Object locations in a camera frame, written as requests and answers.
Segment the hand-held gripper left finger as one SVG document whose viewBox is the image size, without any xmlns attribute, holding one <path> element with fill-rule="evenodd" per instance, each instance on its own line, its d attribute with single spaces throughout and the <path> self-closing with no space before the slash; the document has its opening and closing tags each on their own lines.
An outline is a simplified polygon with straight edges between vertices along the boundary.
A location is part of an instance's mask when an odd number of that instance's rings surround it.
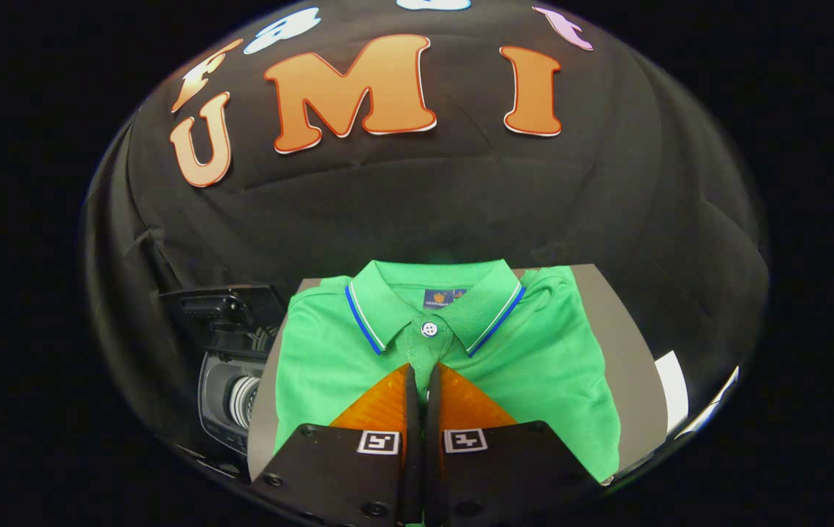
<svg viewBox="0 0 834 527">
<path fill-rule="evenodd" d="M 398 367 L 327 426 L 304 423 L 251 493 L 315 526 L 421 522 L 421 412 L 413 368 Z"/>
</svg>

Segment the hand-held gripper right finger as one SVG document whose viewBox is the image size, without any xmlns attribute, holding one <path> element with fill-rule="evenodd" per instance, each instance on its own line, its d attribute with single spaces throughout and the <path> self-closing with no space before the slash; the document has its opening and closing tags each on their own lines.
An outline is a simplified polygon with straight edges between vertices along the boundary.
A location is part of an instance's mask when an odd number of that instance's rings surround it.
<svg viewBox="0 0 834 527">
<path fill-rule="evenodd" d="M 453 368 L 434 367 L 424 426 L 427 526 L 532 526 L 604 491 L 546 422 L 517 422 Z"/>
</svg>

